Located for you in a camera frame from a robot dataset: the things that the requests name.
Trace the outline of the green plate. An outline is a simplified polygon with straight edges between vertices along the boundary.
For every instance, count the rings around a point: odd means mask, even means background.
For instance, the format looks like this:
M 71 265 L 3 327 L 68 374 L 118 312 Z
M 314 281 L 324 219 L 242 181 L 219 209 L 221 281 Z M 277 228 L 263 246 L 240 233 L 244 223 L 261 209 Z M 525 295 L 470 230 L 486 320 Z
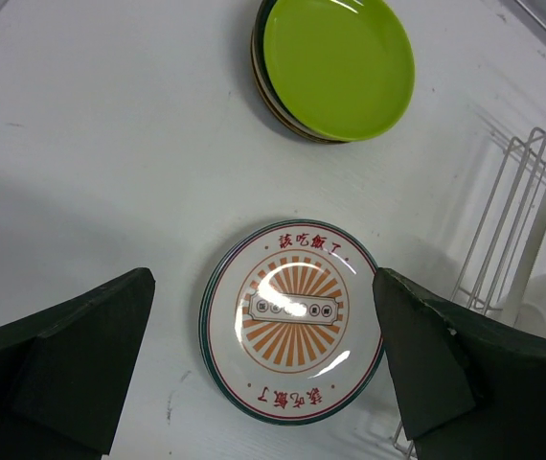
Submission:
M 277 1 L 262 50 L 284 107 L 326 137 L 374 138 L 410 103 L 416 74 L 410 40 L 384 1 Z

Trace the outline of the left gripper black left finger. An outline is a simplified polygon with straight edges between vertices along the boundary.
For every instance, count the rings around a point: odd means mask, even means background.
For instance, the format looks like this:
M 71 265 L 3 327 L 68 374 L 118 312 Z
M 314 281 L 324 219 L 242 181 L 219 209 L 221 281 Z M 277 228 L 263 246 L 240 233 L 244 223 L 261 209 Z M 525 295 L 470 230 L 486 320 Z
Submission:
M 139 267 L 0 327 L 0 459 L 109 454 L 154 292 Z

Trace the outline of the dark grey blue plate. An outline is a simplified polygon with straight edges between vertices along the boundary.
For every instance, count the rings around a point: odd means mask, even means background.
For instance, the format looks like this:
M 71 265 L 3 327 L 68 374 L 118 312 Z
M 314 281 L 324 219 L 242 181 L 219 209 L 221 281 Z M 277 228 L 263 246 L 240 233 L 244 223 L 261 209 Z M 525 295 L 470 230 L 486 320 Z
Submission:
M 280 98 L 277 95 L 277 92 L 275 91 L 271 80 L 268 76 L 268 72 L 266 69 L 265 61 L 264 61 L 264 51 L 263 51 L 263 39 L 264 39 L 264 30 L 266 26 L 266 22 L 268 19 L 268 15 L 271 13 L 272 8 L 275 6 L 276 1 L 274 0 L 264 0 L 261 1 L 261 4 L 258 9 L 258 13 L 256 15 L 254 27 L 251 34 L 251 40 L 252 37 L 255 40 L 255 51 L 256 51 L 256 59 L 257 63 L 260 69 L 260 73 L 262 75 L 262 81 L 263 85 L 265 87 L 265 91 L 269 98 L 273 101 L 273 104 L 278 108 L 280 112 L 284 114 L 284 116 L 291 121 L 292 123 L 296 124 L 298 127 L 303 129 L 304 131 L 324 138 L 328 140 L 335 141 L 335 144 L 333 145 L 340 145 L 344 144 L 344 141 L 335 140 L 329 137 L 326 137 L 323 134 L 319 134 L 312 129 L 306 127 L 301 122 L 299 122 L 294 115 L 290 113 L 290 111 L 284 106 L 284 104 L 281 102 Z

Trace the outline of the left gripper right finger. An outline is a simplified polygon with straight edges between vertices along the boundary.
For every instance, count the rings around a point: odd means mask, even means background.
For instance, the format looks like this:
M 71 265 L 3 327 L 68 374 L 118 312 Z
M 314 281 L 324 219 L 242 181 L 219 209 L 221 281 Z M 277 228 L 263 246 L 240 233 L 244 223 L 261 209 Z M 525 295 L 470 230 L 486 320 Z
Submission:
M 420 459 L 546 459 L 546 339 L 393 269 L 375 310 L 405 435 Z

